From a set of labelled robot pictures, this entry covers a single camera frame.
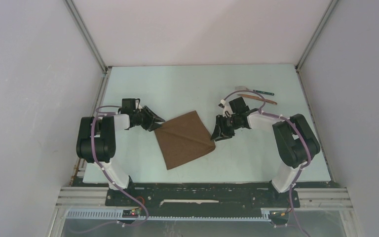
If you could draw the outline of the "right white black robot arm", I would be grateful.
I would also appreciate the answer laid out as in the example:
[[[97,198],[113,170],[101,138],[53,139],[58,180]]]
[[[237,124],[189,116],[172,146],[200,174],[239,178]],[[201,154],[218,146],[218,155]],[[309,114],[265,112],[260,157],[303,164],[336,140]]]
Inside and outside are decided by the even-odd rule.
[[[286,118],[262,109],[250,109],[242,97],[231,101],[221,100],[219,107],[223,112],[216,116],[212,141],[230,139],[240,128],[273,132],[282,163],[270,182],[273,189],[268,191],[267,200],[273,206],[281,206],[287,200],[286,192],[294,188],[301,172],[321,151],[304,115]]]

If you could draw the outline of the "brown cloth napkin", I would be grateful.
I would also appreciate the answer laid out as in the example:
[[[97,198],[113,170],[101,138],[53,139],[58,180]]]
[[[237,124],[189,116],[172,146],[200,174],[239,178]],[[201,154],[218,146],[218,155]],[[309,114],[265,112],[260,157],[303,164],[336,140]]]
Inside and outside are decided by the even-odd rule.
[[[205,156],[216,148],[197,111],[163,123],[154,133],[167,170]]]

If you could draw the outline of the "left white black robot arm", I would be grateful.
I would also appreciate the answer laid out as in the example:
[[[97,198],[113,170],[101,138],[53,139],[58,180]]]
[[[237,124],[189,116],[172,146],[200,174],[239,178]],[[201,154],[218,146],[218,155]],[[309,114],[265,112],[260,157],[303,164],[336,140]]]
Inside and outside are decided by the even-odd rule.
[[[101,112],[100,109],[107,108],[101,106],[96,109],[95,116],[82,117],[76,142],[77,156],[100,168],[109,187],[119,190],[117,199],[127,206],[135,202],[136,192],[128,187],[131,177],[114,160],[116,132],[138,126],[152,132],[165,122],[148,106],[141,106],[140,101],[139,98],[124,98],[120,106],[113,106],[117,109],[115,112]]]

